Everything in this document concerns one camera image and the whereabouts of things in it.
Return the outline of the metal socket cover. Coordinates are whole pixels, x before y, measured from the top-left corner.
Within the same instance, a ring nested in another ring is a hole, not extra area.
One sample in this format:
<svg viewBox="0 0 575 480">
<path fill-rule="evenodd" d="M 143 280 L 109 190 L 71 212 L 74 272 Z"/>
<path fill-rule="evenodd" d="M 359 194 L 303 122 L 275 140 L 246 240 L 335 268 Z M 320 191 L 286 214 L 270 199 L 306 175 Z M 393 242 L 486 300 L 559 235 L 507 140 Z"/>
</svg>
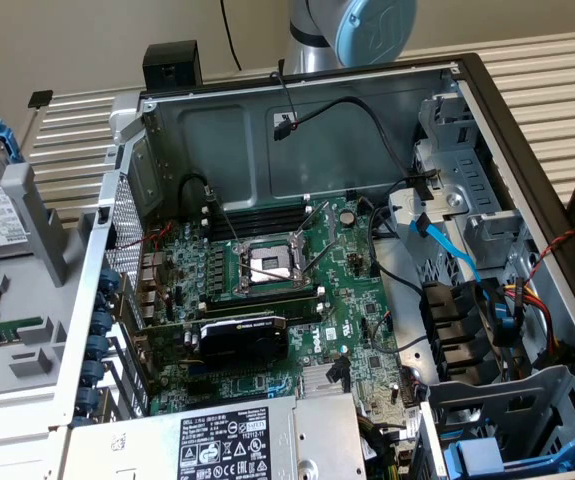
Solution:
<svg viewBox="0 0 575 480">
<path fill-rule="evenodd" d="M 309 226 L 321 212 L 325 213 L 325 219 L 328 221 L 328 244 L 312 260 L 308 261 L 304 253 L 306 244 L 304 236 L 305 228 Z M 304 281 L 305 274 L 322 260 L 324 255 L 331 249 L 336 241 L 336 220 L 329 205 L 329 201 L 326 200 L 317 205 L 307 215 L 298 229 L 288 235 L 288 246 L 292 258 L 292 269 L 289 276 L 290 281 L 294 284 L 302 283 Z"/>
</svg>

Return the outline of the black RAM slot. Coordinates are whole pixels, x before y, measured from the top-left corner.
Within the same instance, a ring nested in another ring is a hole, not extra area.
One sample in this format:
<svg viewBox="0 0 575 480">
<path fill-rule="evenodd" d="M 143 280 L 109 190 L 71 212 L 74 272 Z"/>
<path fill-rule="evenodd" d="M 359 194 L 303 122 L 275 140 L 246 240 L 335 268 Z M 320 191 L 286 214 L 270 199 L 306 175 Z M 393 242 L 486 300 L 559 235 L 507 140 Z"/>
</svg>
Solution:
<svg viewBox="0 0 575 480">
<path fill-rule="evenodd" d="M 305 220 L 306 212 L 302 206 L 283 206 L 231 212 L 228 218 L 237 235 L 245 237 L 296 230 Z M 221 213 L 207 217 L 206 221 L 213 238 L 233 237 Z"/>
<path fill-rule="evenodd" d="M 263 236 L 276 233 L 295 231 L 301 225 L 300 221 L 294 222 L 253 222 L 232 224 L 240 239 L 254 236 Z M 225 221 L 214 223 L 210 230 L 209 238 L 212 241 L 234 239 Z"/>
<path fill-rule="evenodd" d="M 315 300 L 318 298 L 317 290 L 289 291 L 282 293 L 270 293 L 266 295 L 257 295 L 250 297 L 236 297 L 229 300 L 210 300 L 206 301 L 206 307 L 210 310 L 230 309 L 250 305 L 264 305 L 281 302 Z"/>
<path fill-rule="evenodd" d="M 294 222 L 302 220 L 305 216 L 305 208 L 301 206 L 283 206 L 276 208 L 246 210 L 227 213 L 232 224 L 253 222 Z"/>
<path fill-rule="evenodd" d="M 215 221 L 217 218 L 224 218 L 224 215 L 232 221 L 251 220 L 252 218 L 283 218 L 295 217 L 296 219 L 303 219 L 306 216 L 305 205 L 302 203 L 296 204 L 278 204 L 265 206 L 262 208 L 251 208 L 242 210 L 227 210 L 223 211 L 221 206 L 224 202 L 221 201 L 216 194 L 210 194 L 206 197 L 204 205 L 199 209 L 197 218 L 203 218 Z"/>
<path fill-rule="evenodd" d="M 318 284 L 307 284 L 305 286 L 299 288 L 292 288 L 292 287 L 284 287 L 284 288 L 272 288 L 271 286 L 265 285 L 263 288 L 253 288 L 250 289 L 247 293 L 241 293 L 236 289 L 232 289 L 231 291 L 227 291 L 224 293 L 213 293 L 209 299 L 210 300 L 229 300 L 236 297 L 250 297 L 250 296 L 257 296 L 257 295 L 266 295 L 273 292 L 282 293 L 282 292 L 289 292 L 289 291 L 302 291 L 302 290 L 317 290 L 318 298 L 326 298 L 327 297 L 327 290 L 325 287 L 318 285 Z"/>
</svg>

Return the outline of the CPU socket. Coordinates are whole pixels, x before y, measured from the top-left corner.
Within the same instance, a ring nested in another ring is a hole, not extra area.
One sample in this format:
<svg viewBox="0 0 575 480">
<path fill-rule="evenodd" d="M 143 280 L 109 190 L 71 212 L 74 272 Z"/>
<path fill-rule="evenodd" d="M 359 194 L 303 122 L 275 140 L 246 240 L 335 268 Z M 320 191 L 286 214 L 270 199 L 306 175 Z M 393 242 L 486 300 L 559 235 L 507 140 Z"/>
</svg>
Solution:
<svg viewBox="0 0 575 480">
<path fill-rule="evenodd" d="M 236 284 L 233 289 L 247 293 L 250 289 L 263 288 L 265 285 L 272 288 L 299 288 L 311 284 L 311 279 L 307 274 L 302 283 L 294 284 L 291 281 L 268 277 L 238 266 L 238 263 L 242 262 L 253 268 L 290 276 L 292 258 L 288 246 L 289 234 L 247 239 L 241 242 L 240 250 L 235 250 L 236 244 L 233 245 L 232 253 L 236 273 Z"/>
</svg>

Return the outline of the thin metal locking lever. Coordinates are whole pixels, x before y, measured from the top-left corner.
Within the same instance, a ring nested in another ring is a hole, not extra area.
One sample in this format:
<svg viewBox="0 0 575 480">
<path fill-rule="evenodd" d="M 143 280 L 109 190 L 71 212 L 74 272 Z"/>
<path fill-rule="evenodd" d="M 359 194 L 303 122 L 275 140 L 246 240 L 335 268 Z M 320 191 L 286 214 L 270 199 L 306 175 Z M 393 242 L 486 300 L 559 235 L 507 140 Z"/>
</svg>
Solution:
<svg viewBox="0 0 575 480">
<path fill-rule="evenodd" d="M 256 273 L 259 273 L 259 274 L 262 274 L 262 275 L 265 275 L 268 277 L 276 278 L 276 279 L 283 280 L 283 281 L 293 281 L 293 278 L 291 276 L 280 275 L 280 274 L 273 273 L 270 271 L 264 271 L 261 269 L 253 268 L 250 265 L 244 264 L 242 262 L 239 262 L 238 266 L 241 267 L 242 269 L 247 269 L 249 271 L 256 272 Z"/>
<path fill-rule="evenodd" d="M 241 247 L 241 242 L 239 240 L 239 237 L 238 237 L 236 231 L 234 230 L 225 209 L 222 207 L 220 201 L 218 200 L 217 195 L 212 192 L 212 195 L 210 198 L 211 198 L 212 203 L 215 204 L 215 206 L 216 206 L 215 208 L 218 210 L 219 215 L 221 215 L 223 217 L 223 219 L 225 220 L 231 235 L 235 239 L 236 247 L 234 249 L 240 250 L 242 247 Z"/>
</svg>

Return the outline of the green Dell motherboard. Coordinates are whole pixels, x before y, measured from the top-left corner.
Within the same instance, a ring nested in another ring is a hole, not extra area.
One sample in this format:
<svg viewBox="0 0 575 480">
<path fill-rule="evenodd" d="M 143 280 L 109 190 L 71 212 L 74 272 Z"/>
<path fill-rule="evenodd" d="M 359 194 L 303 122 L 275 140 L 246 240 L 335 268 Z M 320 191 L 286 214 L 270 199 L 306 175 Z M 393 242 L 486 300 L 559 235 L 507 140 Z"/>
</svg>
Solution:
<svg viewBox="0 0 575 480">
<path fill-rule="evenodd" d="M 213 293 L 236 284 L 232 246 L 235 239 L 212 241 L 206 218 L 170 222 L 152 229 L 144 244 L 139 277 L 139 306 L 144 326 L 135 336 L 152 388 L 153 415 L 179 413 L 251 400 L 302 397 L 305 367 L 331 364 L 350 386 L 362 424 L 373 424 L 396 440 L 414 437 L 418 385 L 401 369 L 405 345 L 395 338 L 393 310 L 385 278 L 373 265 L 370 244 L 383 231 L 364 205 L 345 197 L 327 199 L 336 220 L 336 243 L 306 274 L 311 284 L 326 288 L 319 314 L 287 319 L 288 356 L 268 366 L 205 369 L 157 367 L 145 358 L 137 341 L 149 328 L 185 322 L 206 322 L 198 311 Z M 344 210 L 356 216 L 344 227 Z M 328 244 L 325 213 L 305 228 L 305 255 L 312 260 Z"/>
</svg>

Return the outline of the black graphics card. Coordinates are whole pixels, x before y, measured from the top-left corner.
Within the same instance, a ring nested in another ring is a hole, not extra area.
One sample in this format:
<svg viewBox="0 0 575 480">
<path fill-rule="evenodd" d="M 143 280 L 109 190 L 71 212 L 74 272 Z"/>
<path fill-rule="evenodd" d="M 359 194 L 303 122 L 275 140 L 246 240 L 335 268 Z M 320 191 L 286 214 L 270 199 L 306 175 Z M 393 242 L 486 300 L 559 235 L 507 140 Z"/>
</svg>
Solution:
<svg viewBox="0 0 575 480">
<path fill-rule="evenodd" d="M 288 356 L 288 321 L 277 315 L 250 314 L 149 327 L 137 345 L 157 367 L 263 367 Z"/>
</svg>

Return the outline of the open grey PC case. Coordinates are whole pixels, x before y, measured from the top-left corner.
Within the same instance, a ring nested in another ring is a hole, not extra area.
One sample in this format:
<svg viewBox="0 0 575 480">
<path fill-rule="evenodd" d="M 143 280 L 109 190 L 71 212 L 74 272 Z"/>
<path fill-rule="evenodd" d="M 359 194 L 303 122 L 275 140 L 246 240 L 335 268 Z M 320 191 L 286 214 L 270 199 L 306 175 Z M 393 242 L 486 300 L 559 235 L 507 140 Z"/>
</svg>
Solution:
<svg viewBox="0 0 575 480">
<path fill-rule="evenodd" d="M 284 76 L 138 96 L 135 120 L 113 148 L 87 242 L 83 276 L 58 384 L 62 421 L 49 476 L 61 480 L 77 427 L 138 420 L 152 388 L 135 349 L 143 329 L 139 277 L 153 228 L 198 219 L 215 193 L 227 210 L 345 197 L 363 203 L 382 233 L 372 263 L 385 278 L 401 369 L 418 385 L 414 437 L 362 424 L 365 480 L 409 480 L 421 411 L 439 380 L 420 312 L 422 286 L 407 265 L 392 193 L 420 170 L 422 101 L 458 92 L 483 134 L 527 226 L 526 271 L 512 284 L 475 278 L 477 303 L 499 377 L 523 380 L 565 366 L 575 377 L 575 225 L 504 99 L 474 55 L 347 72 Z"/>
</svg>

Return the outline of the silver chipset heat sink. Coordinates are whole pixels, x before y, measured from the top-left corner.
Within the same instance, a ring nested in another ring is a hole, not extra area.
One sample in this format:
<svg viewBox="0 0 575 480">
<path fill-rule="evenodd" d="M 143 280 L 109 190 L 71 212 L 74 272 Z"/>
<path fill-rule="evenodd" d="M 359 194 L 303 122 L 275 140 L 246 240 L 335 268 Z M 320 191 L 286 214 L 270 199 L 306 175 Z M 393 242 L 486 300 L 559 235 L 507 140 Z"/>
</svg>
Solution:
<svg viewBox="0 0 575 480">
<path fill-rule="evenodd" d="M 350 386 L 342 372 L 331 364 L 305 367 L 302 371 L 301 393 L 305 399 L 349 394 Z"/>
</svg>

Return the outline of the grey power supply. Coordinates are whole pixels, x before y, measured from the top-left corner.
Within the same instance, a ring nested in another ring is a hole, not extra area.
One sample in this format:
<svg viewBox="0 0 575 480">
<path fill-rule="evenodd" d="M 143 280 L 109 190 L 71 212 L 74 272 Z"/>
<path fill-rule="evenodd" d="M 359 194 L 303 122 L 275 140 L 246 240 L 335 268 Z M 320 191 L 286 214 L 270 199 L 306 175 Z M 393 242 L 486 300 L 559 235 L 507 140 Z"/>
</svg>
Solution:
<svg viewBox="0 0 575 480">
<path fill-rule="evenodd" d="M 61 480 L 365 480 L 348 394 L 77 427 Z"/>
</svg>

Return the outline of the black box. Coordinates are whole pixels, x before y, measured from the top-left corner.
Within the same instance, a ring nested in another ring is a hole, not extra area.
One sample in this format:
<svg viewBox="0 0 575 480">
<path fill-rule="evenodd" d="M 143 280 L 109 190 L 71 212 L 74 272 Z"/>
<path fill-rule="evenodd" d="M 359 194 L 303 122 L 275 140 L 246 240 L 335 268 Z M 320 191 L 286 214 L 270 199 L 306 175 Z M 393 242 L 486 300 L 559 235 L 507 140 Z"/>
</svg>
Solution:
<svg viewBox="0 0 575 480">
<path fill-rule="evenodd" d="M 148 90 L 201 86 L 203 78 L 197 41 L 149 45 L 142 60 L 142 71 Z"/>
</svg>

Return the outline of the grey parts rack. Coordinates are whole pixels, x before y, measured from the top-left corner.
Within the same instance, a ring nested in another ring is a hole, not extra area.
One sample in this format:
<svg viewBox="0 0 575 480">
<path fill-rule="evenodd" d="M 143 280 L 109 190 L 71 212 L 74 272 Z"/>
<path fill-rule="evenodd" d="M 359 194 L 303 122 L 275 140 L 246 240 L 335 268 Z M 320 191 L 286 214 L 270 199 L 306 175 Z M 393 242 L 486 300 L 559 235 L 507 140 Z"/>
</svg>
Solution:
<svg viewBox="0 0 575 480">
<path fill-rule="evenodd" d="M 64 228 L 57 212 L 44 205 L 29 164 L 8 166 L 1 187 L 25 225 L 30 253 L 0 259 L 0 322 L 43 322 L 20 328 L 18 342 L 0 346 L 0 408 L 56 385 L 88 237 L 84 226 Z"/>
</svg>

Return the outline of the black finned plastic bracket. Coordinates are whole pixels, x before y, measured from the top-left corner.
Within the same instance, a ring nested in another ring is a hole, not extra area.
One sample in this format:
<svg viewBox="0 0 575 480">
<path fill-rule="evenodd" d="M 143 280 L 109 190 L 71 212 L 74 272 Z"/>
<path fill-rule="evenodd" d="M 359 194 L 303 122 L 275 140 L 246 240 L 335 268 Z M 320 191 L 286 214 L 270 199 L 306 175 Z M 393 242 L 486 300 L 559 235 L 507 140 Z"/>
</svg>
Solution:
<svg viewBox="0 0 575 480">
<path fill-rule="evenodd" d="M 422 286 L 420 312 L 439 380 L 492 383 L 500 370 L 477 303 L 477 284 Z"/>
</svg>

